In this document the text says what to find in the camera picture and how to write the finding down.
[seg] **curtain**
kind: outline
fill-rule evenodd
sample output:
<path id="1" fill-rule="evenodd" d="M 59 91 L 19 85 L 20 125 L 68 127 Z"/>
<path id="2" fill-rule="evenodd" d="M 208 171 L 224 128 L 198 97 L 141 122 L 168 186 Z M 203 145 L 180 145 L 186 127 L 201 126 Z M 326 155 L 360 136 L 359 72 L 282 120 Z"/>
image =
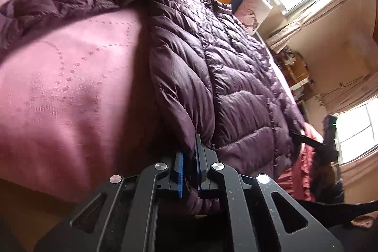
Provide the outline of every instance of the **curtain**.
<path id="1" fill-rule="evenodd" d="M 281 51 L 287 45 L 289 40 L 301 30 L 301 28 L 319 20 L 344 1 L 345 0 L 317 0 L 298 18 L 286 25 L 277 34 L 268 38 L 266 41 L 267 45 L 273 51 L 279 53 L 279 51 Z"/>
<path id="2" fill-rule="evenodd" d="M 356 79 L 351 85 L 341 87 L 322 98 L 325 108 L 331 114 L 348 111 L 378 96 L 378 73 L 370 73 Z"/>
<path id="3" fill-rule="evenodd" d="M 344 187 L 347 187 L 352 182 L 369 174 L 369 172 L 377 168 L 377 165 L 378 149 L 375 149 L 353 161 L 342 164 L 340 170 Z"/>

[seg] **purple puffer jacket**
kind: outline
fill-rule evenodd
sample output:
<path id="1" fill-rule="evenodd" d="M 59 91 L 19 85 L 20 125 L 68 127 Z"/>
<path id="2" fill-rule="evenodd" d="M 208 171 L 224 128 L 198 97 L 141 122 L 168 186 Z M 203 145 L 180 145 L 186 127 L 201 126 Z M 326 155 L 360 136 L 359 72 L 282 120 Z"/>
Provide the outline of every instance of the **purple puffer jacket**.
<path id="1" fill-rule="evenodd" d="M 118 10 L 135 0 L 10 0 L 0 8 L 0 61 L 30 30 Z M 145 0 L 150 71 L 160 111 L 193 156 L 195 133 L 239 173 L 273 178 L 296 156 L 288 129 L 303 119 L 284 92 L 265 47 L 217 0 Z M 218 203 L 188 199 L 189 212 Z"/>

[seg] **red fabric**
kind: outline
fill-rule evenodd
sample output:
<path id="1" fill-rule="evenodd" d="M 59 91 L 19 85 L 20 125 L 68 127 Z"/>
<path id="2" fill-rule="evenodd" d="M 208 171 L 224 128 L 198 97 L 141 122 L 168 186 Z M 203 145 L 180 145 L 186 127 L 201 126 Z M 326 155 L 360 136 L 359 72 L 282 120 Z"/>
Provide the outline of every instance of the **red fabric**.
<path id="1" fill-rule="evenodd" d="M 308 123 L 305 123 L 305 136 L 318 142 L 323 142 L 323 137 Z M 297 161 L 276 180 L 277 184 L 279 184 L 294 199 L 315 201 L 315 196 L 309 189 L 311 183 L 310 170 L 313 154 L 313 147 L 302 145 L 301 153 Z"/>

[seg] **silver screw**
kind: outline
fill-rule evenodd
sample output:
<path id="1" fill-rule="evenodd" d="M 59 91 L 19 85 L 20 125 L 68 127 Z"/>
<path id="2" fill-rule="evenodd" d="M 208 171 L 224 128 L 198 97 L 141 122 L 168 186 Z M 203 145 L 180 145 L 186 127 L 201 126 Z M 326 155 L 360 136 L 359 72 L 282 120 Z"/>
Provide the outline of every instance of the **silver screw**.
<path id="1" fill-rule="evenodd" d="M 115 174 L 109 180 L 110 180 L 111 183 L 117 184 L 122 180 L 122 177 L 118 174 Z"/>
<path id="2" fill-rule="evenodd" d="M 214 169 L 214 170 L 223 170 L 224 169 L 224 164 L 222 164 L 221 162 L 215 162 L 211 165 L 211 167 Z"/>
<path id="3" fill-rule="evenodd" d="M 166 168 L 168 168 L 167 164 L 164 163 L 164 162 L 159 162 L 155 165 L 155 169 L 156 170 L 165 170 Z"/>
<path id="4" fill-rule="evenodd" d="M 270 182 L 270 178 L 269 176 L 267 176 L 266 174 L 259 174 L 257 177 L 256 177 L 257 181 L 262 183 L 262 184 L 267 184 Z"/>

